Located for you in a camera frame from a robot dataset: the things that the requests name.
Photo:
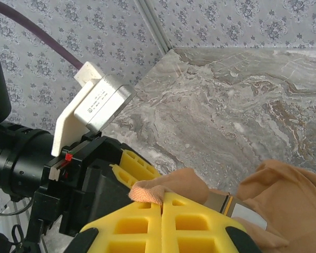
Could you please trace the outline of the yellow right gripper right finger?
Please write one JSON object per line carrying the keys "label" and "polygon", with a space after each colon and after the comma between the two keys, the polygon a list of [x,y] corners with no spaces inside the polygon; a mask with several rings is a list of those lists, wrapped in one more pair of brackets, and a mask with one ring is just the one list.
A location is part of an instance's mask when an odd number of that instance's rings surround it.
{"label": "yellow right gripper right finger", "polygon": [[162,252],[259,252],[237,221],[176,193],[166,193]]}

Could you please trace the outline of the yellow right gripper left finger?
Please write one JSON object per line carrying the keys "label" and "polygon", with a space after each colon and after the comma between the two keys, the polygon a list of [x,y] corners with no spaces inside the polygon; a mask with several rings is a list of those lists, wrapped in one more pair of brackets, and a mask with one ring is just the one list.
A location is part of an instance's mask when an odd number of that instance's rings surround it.
{"label": "yellow right gripper left finger", "polygon": [[133,202],[86,224],[98,230],[88,252],[161,252],[161,206]]}

